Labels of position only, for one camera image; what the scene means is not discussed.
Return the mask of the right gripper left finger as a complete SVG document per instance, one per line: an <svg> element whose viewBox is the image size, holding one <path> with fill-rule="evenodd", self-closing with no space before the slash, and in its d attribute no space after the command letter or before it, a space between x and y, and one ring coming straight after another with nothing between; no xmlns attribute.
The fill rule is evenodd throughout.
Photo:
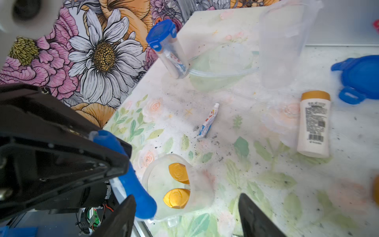
<svg viewBox="0 0 379 237"><path fill-rule="evenodd" d="M131 237L136 213L136 201L128 196L104 221L91 237Z"/></svg>

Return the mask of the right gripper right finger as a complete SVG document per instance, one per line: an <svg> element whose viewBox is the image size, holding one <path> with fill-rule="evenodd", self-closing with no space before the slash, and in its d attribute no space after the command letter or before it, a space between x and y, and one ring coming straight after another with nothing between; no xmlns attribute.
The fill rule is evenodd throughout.
<svg viewBox="0 0 379 237"><path fill-rule="evenodd" d="M244 237L285 237L245 193L240 194L238 211Z"/></svg>

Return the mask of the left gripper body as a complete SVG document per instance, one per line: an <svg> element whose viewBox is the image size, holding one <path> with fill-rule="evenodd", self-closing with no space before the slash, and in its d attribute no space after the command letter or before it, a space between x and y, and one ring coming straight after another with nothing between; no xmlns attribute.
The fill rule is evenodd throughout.
<svg viewBox="0 0 379 237"><path fill-rule="evenodd" d="M1 85L1 220L36 210L100 206L126 154L89 139L94 125L37 86Z"/></svg>

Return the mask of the blue toothbrush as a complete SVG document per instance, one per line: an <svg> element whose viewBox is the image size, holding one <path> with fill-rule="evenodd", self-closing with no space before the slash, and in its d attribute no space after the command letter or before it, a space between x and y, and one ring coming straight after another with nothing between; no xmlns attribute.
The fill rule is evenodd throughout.
<svg viewBox="0 0 379 237"><path fill-rule="evenodd" d="M118 138L108 131L92 131L89 134L89 140L129 157ZM111 179L110 184L118 203L122 203L130 195L134 196L136 202L135 217L140 220L154 218L158 209L157 203L141 185L132 163L128 164L128 171L125 175Z"/></svg>

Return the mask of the white bottle teal label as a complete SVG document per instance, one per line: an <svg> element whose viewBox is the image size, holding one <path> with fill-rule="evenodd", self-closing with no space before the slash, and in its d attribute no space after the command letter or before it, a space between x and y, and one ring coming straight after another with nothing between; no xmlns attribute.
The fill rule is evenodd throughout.
<svg viewBox="0 0 379 237"><path fill-rule="evenodd" d="M163 198L164 203L173 209L183 209L190 199L190 190L188 189L172 189L166 193Z"/></svg>

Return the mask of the white bottle barcode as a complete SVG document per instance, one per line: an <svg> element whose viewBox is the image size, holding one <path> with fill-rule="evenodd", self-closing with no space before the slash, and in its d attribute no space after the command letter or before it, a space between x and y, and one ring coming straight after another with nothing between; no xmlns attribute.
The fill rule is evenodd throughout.
<svg viewBox="0 0 379 237"><path fill-rule="evenodd" d="M173 164L170 164L169 167L169 173L171 175L171 177L180 182L180 183L183 183L183 184L187 184L189 185L190 184L190 181L189 181L189 176L188 176L188 173L187 173L187 169L186 169L186 166L181 164L181 163L173 163Z"/></svg>

